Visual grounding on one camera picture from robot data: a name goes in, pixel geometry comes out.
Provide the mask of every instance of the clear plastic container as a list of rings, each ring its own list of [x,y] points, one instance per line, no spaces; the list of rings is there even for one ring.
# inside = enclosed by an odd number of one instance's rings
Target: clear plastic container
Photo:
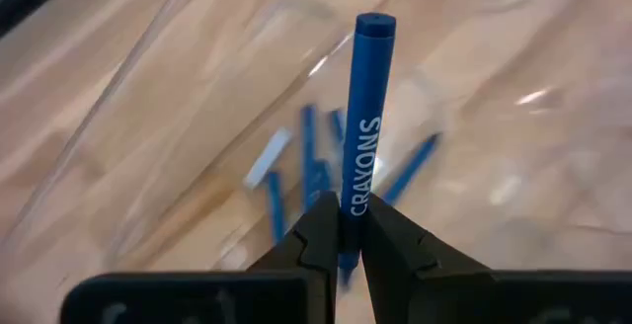
[[[164,2],[49,0],[0,40],[0,237]]]
[[[593,37],[623,39],[602,24],[621,22],[607,0],[571,1],[169,0],[3,241],[4,297],[46,322],[100,272],[249,266],[273,242],[266,192],[242,180],[279,127],[299,135],[308,103],[318,156],[336,164],[324,112],[347,104],[352,21],[368,10],[398,18],[376,192],[441,132],[397,204],[406,215],[495,268],[629,267],[627,90],[593,86],[632,54],[602,61],[613,43]],[[290,221],[299,150],[297,137],[276,163]],[[600,202],[614,216],[595,223]],[[600,252],[578,261],[585,244]],[[355,282],[339,315],[369,316],[367,299]]]

